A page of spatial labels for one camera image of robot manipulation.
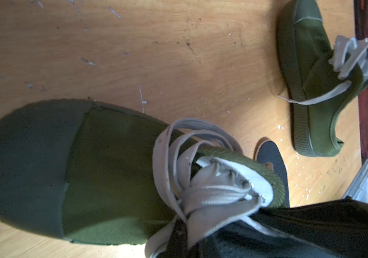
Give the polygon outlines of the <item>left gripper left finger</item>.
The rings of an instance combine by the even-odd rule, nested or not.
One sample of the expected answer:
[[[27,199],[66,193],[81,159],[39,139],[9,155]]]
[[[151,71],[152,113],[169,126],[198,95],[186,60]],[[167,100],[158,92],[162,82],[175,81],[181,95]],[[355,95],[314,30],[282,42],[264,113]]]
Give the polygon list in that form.
[[[232,223],[187,247],[187,228],[178,220],[164,251],[166,258],[285,258],[283,239],[264,235],[244,222]]]

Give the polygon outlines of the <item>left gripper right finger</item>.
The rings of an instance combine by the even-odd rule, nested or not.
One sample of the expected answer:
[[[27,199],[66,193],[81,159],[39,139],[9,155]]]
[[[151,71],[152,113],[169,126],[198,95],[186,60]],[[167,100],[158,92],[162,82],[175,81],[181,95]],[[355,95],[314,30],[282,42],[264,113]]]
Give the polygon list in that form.
[[[262,209],[260,224],[341,258],[368,258],[368,204],[343,199],[285,209]]]

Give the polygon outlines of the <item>green canvas shoe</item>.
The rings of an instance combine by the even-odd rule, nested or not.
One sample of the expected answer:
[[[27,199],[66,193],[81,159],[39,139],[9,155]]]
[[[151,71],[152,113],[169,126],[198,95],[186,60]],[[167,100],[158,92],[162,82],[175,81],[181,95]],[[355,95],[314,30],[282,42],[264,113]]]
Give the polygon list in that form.
[[[0,220],[73,243],[145,246],[165,258],[174,223],[187,247],[285,205],[269,167],[205,120],[171,124],[124,107],[51,100],[0,120]]]
[[[368,38],[329,42],[315,1],[290,1],[278,23],[277,49],[292,104],[293,145],[306,157],[334,157],[340,113],[368,87]]]

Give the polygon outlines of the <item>right black insole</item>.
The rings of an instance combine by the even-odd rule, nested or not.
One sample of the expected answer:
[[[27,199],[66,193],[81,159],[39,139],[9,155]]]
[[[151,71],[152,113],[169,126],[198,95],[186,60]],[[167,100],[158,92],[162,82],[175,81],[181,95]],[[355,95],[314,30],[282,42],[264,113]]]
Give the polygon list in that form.
[[[269,138],[261,138],[255,149],[254,160],[271,168],[281,178],[286,192],[285,206],[290,207],[287,169],[276,143]]]

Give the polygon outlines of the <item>aluminium front rail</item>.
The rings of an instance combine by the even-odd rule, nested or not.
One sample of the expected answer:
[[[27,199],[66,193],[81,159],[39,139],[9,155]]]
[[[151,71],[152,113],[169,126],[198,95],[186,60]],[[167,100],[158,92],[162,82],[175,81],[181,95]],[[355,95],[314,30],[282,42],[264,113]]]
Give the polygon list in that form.
[[[342,197],[368,204],[368,160],[362,166]]]

